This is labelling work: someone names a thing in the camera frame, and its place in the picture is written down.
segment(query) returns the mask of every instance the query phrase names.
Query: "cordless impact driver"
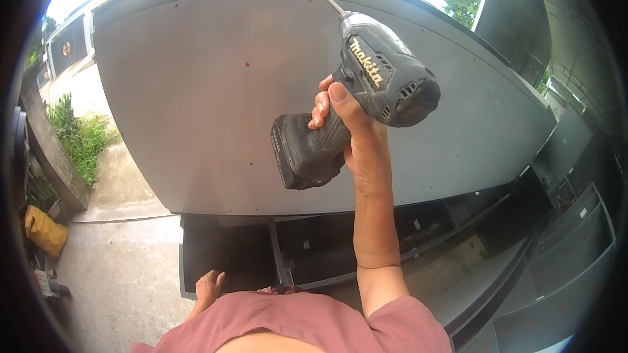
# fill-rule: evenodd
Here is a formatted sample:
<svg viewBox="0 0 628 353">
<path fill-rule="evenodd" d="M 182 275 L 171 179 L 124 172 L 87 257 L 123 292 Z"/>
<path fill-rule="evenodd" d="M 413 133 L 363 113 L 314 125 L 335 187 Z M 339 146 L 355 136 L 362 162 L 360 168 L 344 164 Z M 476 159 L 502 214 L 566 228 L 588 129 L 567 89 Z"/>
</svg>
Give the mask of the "cordless impact driver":
<svg viewBox="0 0 628 353">
<path fill-rule="evenodd" d="M 340 13 L 340 67 L 332 75 L 366 113 L 392 127 L 410 127 L 436 109 L 440 87 L 435 75 L 416 59 L 387 26 L 359 12 Z M 351 133 L 330 103 L 325 123 L 309 129 L 311 114 L 282 114 L 274 121 L 271 142 L 284 187 L 304 190 L 327 184 L 344 165 L 342 151 Z"/>
</svg>

